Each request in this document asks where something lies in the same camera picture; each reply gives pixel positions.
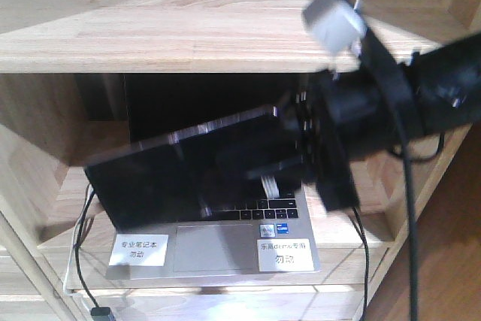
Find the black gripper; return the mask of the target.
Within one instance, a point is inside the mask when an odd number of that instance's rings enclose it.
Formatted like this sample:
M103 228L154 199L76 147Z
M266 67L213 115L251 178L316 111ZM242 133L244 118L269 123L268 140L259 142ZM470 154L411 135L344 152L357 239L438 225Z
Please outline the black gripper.
M276 177L315 183L328 211L359 205L350 163L421 134L421 117L406 77L376 80L366 69L347 73L320 71L304 75L297 104L292 92L274 103L281 129L299 129L302 154L246 157L246 179Z

